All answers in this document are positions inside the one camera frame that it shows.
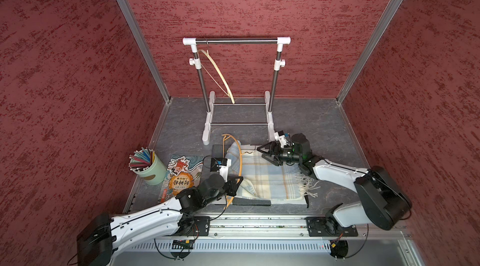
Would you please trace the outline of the blue cream plaid scarf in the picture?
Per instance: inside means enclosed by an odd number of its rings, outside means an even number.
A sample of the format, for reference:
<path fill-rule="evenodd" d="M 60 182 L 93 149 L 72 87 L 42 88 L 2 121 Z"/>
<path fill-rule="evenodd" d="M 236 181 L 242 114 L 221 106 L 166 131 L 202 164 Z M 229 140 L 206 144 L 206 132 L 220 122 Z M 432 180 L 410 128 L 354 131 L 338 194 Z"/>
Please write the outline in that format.
<path fill-rule="evenodd" d="M 305 196 L 318 196 L 315 190 L 320 188 L 319 183 L 303 175 L 296 164 L 277 167 L 262 158 L 254 145 L 233 143 L 226 158 L 231 160 L 229 175 L 243 177 L 236 199 L 299 204 Z"/>

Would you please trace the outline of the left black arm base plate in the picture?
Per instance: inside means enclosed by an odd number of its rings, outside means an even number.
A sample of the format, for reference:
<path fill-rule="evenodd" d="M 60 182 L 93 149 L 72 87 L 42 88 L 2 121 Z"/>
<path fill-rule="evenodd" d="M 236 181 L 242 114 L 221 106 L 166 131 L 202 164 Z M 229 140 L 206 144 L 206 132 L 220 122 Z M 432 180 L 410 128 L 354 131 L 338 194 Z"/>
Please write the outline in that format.
<path fill-rule="evenodd" d="M 183 217 L 178 223 L 179 229 L 175 236 L 204 237 L 210 233 L 211 217 Z"/>

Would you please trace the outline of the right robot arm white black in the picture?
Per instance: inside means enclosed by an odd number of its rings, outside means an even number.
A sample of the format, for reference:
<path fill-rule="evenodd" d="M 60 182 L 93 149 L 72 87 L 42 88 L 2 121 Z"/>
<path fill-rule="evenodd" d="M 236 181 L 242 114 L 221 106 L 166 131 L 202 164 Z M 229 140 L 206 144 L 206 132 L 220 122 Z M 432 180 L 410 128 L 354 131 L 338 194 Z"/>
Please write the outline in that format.
<path fill-rule="evenodd" d="M 357 194 L 357 202 L 337 204 L 320 218 L 332 236 L 342 229 L 364 224 L 389 231 L 411 212 L 411 200 L 384 168 L 357 168 L 331 162 L 314 154 L 310 141 L 302 133 L 276 133 L 273 141 L 256 150 L 274 166 L 297 165 L 310 179 L 331 182 Z"/>

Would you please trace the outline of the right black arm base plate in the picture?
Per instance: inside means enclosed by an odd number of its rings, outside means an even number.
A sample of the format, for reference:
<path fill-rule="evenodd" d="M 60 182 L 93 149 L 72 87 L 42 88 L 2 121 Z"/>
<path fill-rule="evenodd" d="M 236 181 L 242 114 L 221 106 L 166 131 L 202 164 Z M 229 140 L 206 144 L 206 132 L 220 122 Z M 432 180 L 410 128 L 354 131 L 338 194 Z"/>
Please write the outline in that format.
<path fill-rule="evenodd" d="M 310 237 L 357 237 L 355 227 L 341 227 L 335 219 L 326 217 L 306 217 L 307 230 Z"/>

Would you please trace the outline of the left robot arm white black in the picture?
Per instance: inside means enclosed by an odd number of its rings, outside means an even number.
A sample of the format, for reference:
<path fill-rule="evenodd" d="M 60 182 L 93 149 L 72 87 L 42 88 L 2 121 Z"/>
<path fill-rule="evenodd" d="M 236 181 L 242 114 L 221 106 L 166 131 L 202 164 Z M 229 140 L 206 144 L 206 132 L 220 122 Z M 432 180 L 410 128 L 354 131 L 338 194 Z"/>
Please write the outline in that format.
<path fill-rule="evenodd" d="M 243 177 L 223 178 L 211 174 L 197 187 L 182 190 L 176 197 L 145 210 L 95 217 L 78 235 L 78 266 L 108 266 L 113 258 L 132 246 L 155 237 L 188 233 L 195 223 L 195 214 L 223 197 L 234 197 Z"/>

